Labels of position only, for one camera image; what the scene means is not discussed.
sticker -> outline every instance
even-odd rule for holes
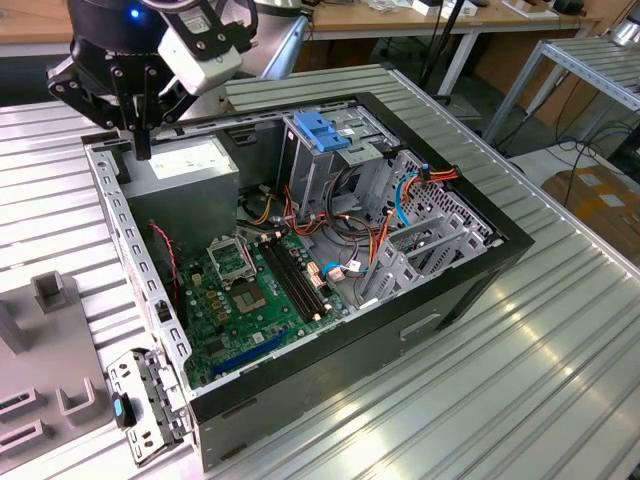
[[[200,7],[186,10],[178,15],[191,33],[198,35],[209,31],[209,23]]]
[[[624,207],[624,202],[616,195],[600,195],[600,198],[610,207]]]
[[[580,180],[582,180],[586,185],[589,185],[590,187],[597,187],[598,185],[602,185],[602,182],[598,179],[598,177],[591,173],[583,173],[582,175],[578,175],[578,177],[580,177]]]
[[[359,272],[361,265],[362,263],[358,262],[357,260],[351,260],[349,263],[347,263],[346,267],[347,270],[350,270],[352,272]]]
[[[151,165],[156,177],[162,180],[205,168],[218,167],[220,169],[220,162],[224,162],[225,166],[229,164],[229,160],[218,147],[214,143],[208,142],[183,148],[179,152],[155,153],[149,160],[149,165]]]

blue pcie slot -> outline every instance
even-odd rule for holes
[[[236,355],[235,357],[230,358],[229,360],[225,360],[224,362],[222,362],[219,365],[216,365],[215,367],[212,367],[211,377],[215,377],[216,375],[220,375],[223,372],[228,372],[229,370],[233,370],[234,368],[242,365],[243,363],[247,363],[255,359],[256,357],[259,357],[263,353],[270,352],[274,348],[279,347],[282,344],[284,337],[286,337],[288,334],[289,334],[289,330],[285,330],[284,332],[279,333],[272,339],[267,340],[266,342],[260,345],[257,345],[252,349],[247,350],[246,352],[242,352],[241,354]]]

desk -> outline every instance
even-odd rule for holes
[[[463,35],[453,57],[451,66],[438,91],[448,95],[481,33],[499,33],[535,30],[575,30],[576,37],[585,37],[599,21],[587,15],[579,21],[576,17],[562,15],[560,19],[527,18],[515,13],[500,3],[491,0],[491,5],[479,8],[473,17],[459,17],[452,33]],[[435,27],[435,16],[425,17],[412,9],[380,13],[367,5],[320,4],[313,19],[314,40],[344,40],[352,38],[408,37],[431,35]],[[441,19],[439,32],[446,20]],[[15,20],[0,19],[0,57],[65,54],[71,39],[71,25],[65,21],[54,21],[33,17]]]
[[[207,478],[626,478],[640,458],[637,268],[396,71],[369,65],[228,85],[241,111],[358,91],[374,93],[536,243],[450,328]],[[0,289],[53,269],[73,275],[106,365],[151,339],[83,155],[79,137],[95,131],[59,102],[0,109],[0,249],[31,254],[0,271]],[[103,472],[204,477],[186,443],[137,470],[111,422],[3,480]]]

wooden desk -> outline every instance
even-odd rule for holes
[[[491,5],[479,8],[477,15],[458,18],[452,33],[463,35],[463,38],[438,93],[451,93],[481,33],[577,29],[576,37],[584,37],[599,20],[590,15],[581,18],[580,21],[576,17],[565,15],[560,19],[529,20],[502,5],[500,0],[491,0]],[[361,3],[349,6],[320,4],[315,9],[313,39],[344,40],[430,35],[435,23],[435,16],[425,17],[407,8],[397,12],[380,13]],[[441,19],[438,31],[442,30],[444,23],[446,20]],[[71,25],[66,21],[26,15],[9,15],[0,19],[0,57],[68,53],[70,39]]]
[[[320,4],[315,9],[313,19],[314,38],[317,36],[319,40],[424,35],[431,33],[436,23],[435,15],[425,17],[410,8],[380,13],[362,3],[351,6]],[[589,15],[581,18],[580,22],[576,17],[567,15],[561,15],[560,19],[529,20],[502,5],[500,0],[491,0],[491,5],[479,8],[475,16],[458,17],[455,31],[463,33],[478,28],[491,32],[579,29],[587,24],[593,25],[598,20]],[[444,23],[446,19],[441,18],[440,26]]]

slotted aluminum surface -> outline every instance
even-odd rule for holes
[[[640,108],[640,51],[595,37],[548,41],[542,53],[627,108]]]
[[[379,66],[232,82],[237,108],[375,93],[536,244],[464,318],[211,476],[624,478],[640,459],[640,274],[434,102]],[[103,364],[150,339],[58,103],[0,110],[0,288],[74,274]],[[7,479],[200,478],[191,447],[136,470],[115,423]]]

